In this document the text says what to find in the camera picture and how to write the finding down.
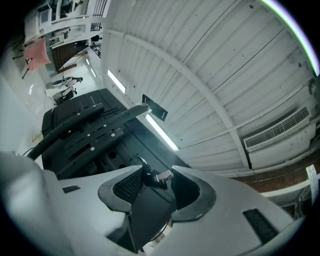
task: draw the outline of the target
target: fluorescent light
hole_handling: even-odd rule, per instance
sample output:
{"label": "fluorescent light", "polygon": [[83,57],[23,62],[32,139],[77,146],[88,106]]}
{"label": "fluorescent light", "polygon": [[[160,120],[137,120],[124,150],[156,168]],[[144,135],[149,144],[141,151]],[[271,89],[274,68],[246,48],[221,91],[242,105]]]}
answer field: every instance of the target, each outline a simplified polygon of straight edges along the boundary
{"label": "fluorescent light", "polygon": [[96,74],[95,74],[95,72],[94,72],[94,70],[92,68],[91,68],[91,72],[94,75],[94,77],[96,78]]}
{"label": "fluorescent light", "polygon": [[312,48],[307,36],[296,23],[294,18],[275,0],[261,0],[266,6],[272,9],[279,17],[287,24],[287,26],[292,30],[296,38],[302,45],[310,63],[312,69],[316,76],[320,73],[319,60],[317,55]]}
{"label": "fluorescent light", "polygon": [[115,77],[114,74],[111,73],[110,70],[108,70],[108,76],[112,79],[112,81],[115,83],[115,85],[119,87],[121,92],[123,92],[125,94],[126,93],[126,87],[124,87],[123,84],[120,83],[120,81]]}
{"label": "fluorescent light", "polygon": [[153,118],[147,114],[146,117],[147,121],[152,125],[152,127],[158,132],[158,134],[164,139],[164,141],[172,148],[173,151],[179,151],[179,148],[173,143],[173,141],[166,135],[164,130],[156,123]]}
{"label": "fluorescent light", "polygon": [[31,84],[30,85],[30,88],[29,88],[29,95],[31,95],[32,94],[32,88],[34,87],[34,85],[33,84]]}

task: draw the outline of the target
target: metal frame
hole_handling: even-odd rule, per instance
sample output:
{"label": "metal frame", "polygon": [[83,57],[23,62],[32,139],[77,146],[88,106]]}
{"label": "metal frame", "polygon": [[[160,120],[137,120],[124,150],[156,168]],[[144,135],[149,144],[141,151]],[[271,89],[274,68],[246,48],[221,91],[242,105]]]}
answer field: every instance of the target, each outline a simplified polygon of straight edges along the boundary
{"label": "metal frame", "polygon": [[105,151],[109,150],[118,140],[122,139],[124,132],[121,129],[110,132],[101,140],[88,148],[85,152],[78,155],[69,162],[64,168],[57,172],[58,179],[68,179],[80,170],[88,166],[92,161],[101,156]]}
{"label": "metal frame", "polygon": [[92,107],[78,113],[77,115],[71,117],[66,122],[60,124],[52,132],[50,132],[46,137],[43,138],[28,154],[28,157],[36,160],[47,148],[49,148],[56,140],[58,140],[65,133],[70,131],[77,125],[89,120],[90,118],[98,115],[104,111],[104,107],[101,103],[93,105]]}
{"label": "metal frame", "polygon": [[135,118],[149,109],[150,108],[147,104],[142,103],[126,111],[117,113],[108,119],[98,120],[95,125],[91,126],[84,133],[81,133],[81,135],[77,134],[74,139],[70,139],[64,143],[66,154],[68,156],[72,156],[87,144],[97,140],[112,129],[118,129],[121,124]]}

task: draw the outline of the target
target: corrugated metal ceiling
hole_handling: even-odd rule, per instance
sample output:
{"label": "corrugated metal ceiling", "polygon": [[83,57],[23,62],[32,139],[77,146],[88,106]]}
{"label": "corrugated metal ceiling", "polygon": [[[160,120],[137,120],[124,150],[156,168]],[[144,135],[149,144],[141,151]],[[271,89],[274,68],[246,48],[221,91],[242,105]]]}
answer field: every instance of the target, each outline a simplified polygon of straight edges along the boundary
{"label": "corrugated metal ceiling", "polygon": [[258,1],[118,1],[102,43],[105,73],[127,88],[117,97],[135,105],[146,94],[165,108],[159,125],[196,169],[244,168],[239,141],[304,105],[314,113],[306,56]]}

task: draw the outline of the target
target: floor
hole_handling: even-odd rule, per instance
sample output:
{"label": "floor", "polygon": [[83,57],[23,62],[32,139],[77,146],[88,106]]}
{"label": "floor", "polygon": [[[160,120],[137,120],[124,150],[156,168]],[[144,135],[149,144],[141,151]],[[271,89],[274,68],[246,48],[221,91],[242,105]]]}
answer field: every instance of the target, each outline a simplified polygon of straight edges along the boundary
{"label": "floor", "polygon": [[[13,59],[22,55],[21,47],[9,47],[0,60],[1,124],[5,124],[1,125],[1,150],[20,155],[42,139],[43,116],[54,107],[54,100],[45,94],[46,84],[51,82],[50,70],[42,66],[28,71],[22,79],[26,61],[23,57]],[[40,157],[36,162],[42,167]]]}

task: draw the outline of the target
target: pink cloth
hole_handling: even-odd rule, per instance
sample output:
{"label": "pink cloth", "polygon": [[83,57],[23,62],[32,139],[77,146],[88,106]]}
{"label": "pink cloth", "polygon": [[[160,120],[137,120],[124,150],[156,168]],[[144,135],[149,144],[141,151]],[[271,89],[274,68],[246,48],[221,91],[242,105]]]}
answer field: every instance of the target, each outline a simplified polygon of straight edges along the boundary
{"label": "pink cloth", "polygon": [[42,37],[28,46],[24,50],[23,57],[26,60],[31,59],[28,64],[28,68],[31,71],[36,70],[42,65],[51,63],[46,51],[46,39]]}

